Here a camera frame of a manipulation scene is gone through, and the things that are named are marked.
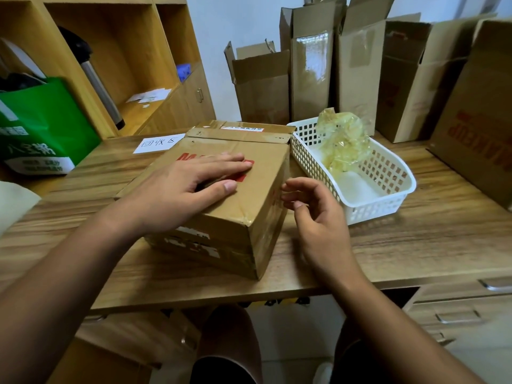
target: fingernail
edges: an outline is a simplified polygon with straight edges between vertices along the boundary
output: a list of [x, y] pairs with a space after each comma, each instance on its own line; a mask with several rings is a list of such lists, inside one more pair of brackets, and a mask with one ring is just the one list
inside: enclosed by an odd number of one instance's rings
[[305, 203], [302, 203], [301, 201], [295, 201], [293, 202], [293, 209], [297, 210], [300, 206], [304, 206]]
[[226, 181], [224, 182], [224, 188], [228, 193], [232, 193], [237, 187], [237, 183], [235, 181]]

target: white plastic basket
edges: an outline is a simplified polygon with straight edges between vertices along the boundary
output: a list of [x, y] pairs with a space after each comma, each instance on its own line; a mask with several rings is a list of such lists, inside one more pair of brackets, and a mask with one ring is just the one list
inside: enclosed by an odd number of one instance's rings
[[395, 213], [407, 194], [416, 189], [416, 179], [396, 154], [371, 139], [372, 153], [354, 171], [343, 173], [338, 186], [310, 146], [320, 144], [325, 135], [317, 133], [318, 117], [291, 122], [297, 127], [291, 138], [295, 160], [311, 178], [325, 183], [345, 209], [349, 225]]

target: green bag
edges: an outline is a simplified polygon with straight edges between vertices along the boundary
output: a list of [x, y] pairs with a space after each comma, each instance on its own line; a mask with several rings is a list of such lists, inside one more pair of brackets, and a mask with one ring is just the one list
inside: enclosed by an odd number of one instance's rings
[[0, 159], [20, 174], [67, 174], [100, 139], [60, 78], [0, 93]]

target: white shoe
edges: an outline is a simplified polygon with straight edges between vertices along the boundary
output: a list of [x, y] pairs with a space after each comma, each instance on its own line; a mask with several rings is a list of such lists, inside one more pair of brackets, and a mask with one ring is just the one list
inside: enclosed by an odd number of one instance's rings
[[315, 373], [313, 384], [329, 384], [334, 365], [331, 362], [322, 362]]

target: crumpled plastic bag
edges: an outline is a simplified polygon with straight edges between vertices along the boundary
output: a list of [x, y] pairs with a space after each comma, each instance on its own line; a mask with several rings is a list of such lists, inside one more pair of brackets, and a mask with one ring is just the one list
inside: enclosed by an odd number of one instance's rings
[[354, 113], [324, 109], [318, 116], [317, 134], [325, 135], [318, 150], [323, 165], [333, 176], [349, 171], [371, 152], [365, 124]]

